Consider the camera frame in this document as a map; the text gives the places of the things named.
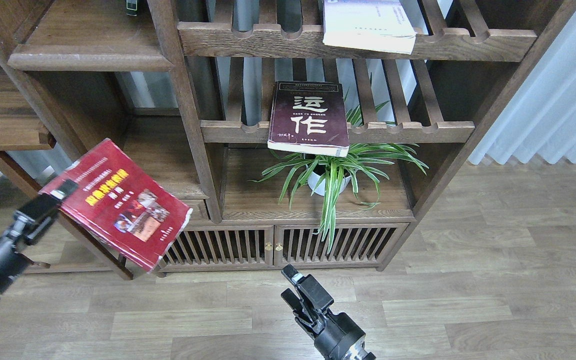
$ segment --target large white chinese character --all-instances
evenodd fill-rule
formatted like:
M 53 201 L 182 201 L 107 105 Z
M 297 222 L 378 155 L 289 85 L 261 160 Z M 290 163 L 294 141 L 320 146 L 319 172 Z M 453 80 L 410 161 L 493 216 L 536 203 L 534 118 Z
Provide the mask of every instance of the large white chinese character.
M 308 118 L 304 121 L 302 121 L 304 117 L 303 116 L 295 116 L 295 117 L 290 117 L 291 121 L 294 121 L 294 132 L 295 133 L 299 133 L 299 124 L 305 124 L 306 126 L 308 126 L 306 128 L 306 134 L 310 135 L 312 133 L 319 133 L 319 134 L 325 134 L 326 130 L 320 130 L 320 129 L 313 129 L 313 128 L 323 128 L 324 124 L 327 123 L 328 120 L 326 119 L 322 119 L 322 118 L 313 118 L 312 116 L 308 116 Z
M 310 110 L 311 112 L 323 113 L 327 108 L 322 109 L 324 102 L 321 96 L 295 96 L 293 109 Z

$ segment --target small black object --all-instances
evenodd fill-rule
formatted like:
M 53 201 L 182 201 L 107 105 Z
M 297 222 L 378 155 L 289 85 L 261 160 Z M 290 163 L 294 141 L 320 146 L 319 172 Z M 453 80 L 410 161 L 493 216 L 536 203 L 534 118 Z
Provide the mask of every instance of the small black object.
M 139 12 L 139 0 L 126 0 L 126 15 L 137 16 Z
M 298 294 L 286 289 L 281 298 L 326 360 L 376 359 L 364 349 L 366 333 L 345 312 L 333 314 L 329 307 L 334 299 L 312 275 L 304 276 L 290 264 L 281 273 Z

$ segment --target wooden floor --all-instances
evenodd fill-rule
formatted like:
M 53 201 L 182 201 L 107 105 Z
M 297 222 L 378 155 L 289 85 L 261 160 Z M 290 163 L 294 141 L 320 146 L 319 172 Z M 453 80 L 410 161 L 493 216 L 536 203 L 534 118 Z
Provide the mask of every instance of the wooden floor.
M 35 248 L 63 259 L 76 243 Z M 380 360 L 576 360 L 576 164 L 465 165 L 386 271 L 305 272 Z M 288 284 L 24 275 L 0 301 L 0 360 L 320 360 L 279 297 Z

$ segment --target white flower pot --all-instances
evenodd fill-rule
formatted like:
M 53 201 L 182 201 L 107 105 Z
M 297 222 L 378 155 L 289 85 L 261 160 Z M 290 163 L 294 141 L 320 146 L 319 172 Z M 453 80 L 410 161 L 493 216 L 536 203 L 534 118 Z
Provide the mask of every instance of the white flower pot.
M 315 194 L 324 196 L 324 194 L 326 194 L 326 180 L 323 180 L 319 184 L 319 186 L 317 186 L 317 188 L 315 189 L 315 186 L 317 185 L 317 182 L 319 182 L 321 177 L 322 176 L 320 174 L 315 173 L 315 171 L 313 171 L 310 174 L 310 176 L 308 176 L 308 186 L 315 191 Z M 348 186 L 348 183 L 350 183 L 350 176 L 346 176 L 343 178 L 341 188 L 339 189 L 339 194 L 341 194 L 344 191 L 344 189 Z

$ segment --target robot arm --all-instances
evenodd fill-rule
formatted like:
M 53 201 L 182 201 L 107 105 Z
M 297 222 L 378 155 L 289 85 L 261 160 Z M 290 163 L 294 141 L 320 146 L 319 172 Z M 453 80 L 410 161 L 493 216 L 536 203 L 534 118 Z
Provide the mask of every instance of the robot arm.
M 281 298 L 326 360 L 376 359 L 364 349 L 366 333 L 345 312 L 332 313 L 329 307 L 334 299 L 312 275 L 304 276 L 290 264 L 281 273 L 298 294 L 286 289 Z
M 0 295 L 33 263 L 21 251 L 37 244 L 75 189 L 77 184 L 66 180 L 52 193 L 40 194 L 14 212 L 14 223 L 0 237 Z

